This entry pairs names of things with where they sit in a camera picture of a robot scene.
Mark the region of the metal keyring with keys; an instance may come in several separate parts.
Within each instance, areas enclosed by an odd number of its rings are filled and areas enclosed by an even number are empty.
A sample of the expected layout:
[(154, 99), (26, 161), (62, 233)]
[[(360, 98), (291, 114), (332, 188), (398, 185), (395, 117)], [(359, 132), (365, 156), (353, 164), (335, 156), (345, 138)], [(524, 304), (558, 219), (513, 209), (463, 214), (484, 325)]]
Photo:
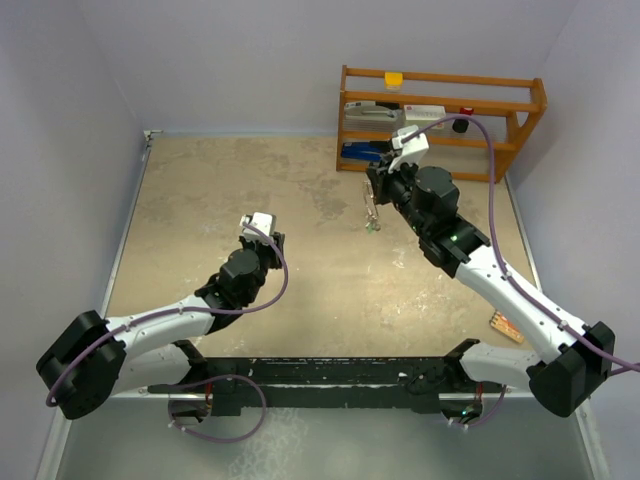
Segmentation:
[(379, 214), (374, 201), (373, 189), (369, 180), (363, 182), (363, 200), (366, 210), (366, 227), (373, 227), (374, 231), (379, 231)]

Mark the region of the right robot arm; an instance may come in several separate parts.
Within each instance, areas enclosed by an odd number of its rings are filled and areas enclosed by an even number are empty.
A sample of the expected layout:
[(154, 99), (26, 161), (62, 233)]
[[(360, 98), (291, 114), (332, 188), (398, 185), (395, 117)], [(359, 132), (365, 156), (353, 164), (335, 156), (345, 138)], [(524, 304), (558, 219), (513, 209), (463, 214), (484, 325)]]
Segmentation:
[(374, 203), (394, 206), (425, 258), (488, 301), (534, 349), (518, 354), (476, 342), (445, 366), (452, 389), (467, 391), (477, 382), (526, 389), (566, 418), (609, 378), (614, 332), (564, 311), (500, 261), (488, 237), (459, 214), (460, 192), (448, 171), (407, 164), (390, 170), (380, 161), (366, 175)]

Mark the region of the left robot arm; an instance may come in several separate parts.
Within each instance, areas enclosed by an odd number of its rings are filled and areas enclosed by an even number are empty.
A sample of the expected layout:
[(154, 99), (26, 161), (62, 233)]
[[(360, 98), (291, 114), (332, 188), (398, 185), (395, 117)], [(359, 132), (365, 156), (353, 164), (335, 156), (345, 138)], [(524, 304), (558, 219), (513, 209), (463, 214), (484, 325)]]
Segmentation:
[(48, 389), (46, 406), (79, 419), (111, 395), (141, 386), (150, 370), (141, 360), (163, 361), (162, 384), (184, 392), (201, 388), (206, 369), (184, 342), (259, 311), (254, 302), (268, 272), (288, 268), (283, 233), (265, 236), (248, 228), (239, 241), (216, 274), (174, 304), (121, 317), (103, 318), (94, 310), (79, 314), (36, 363)]

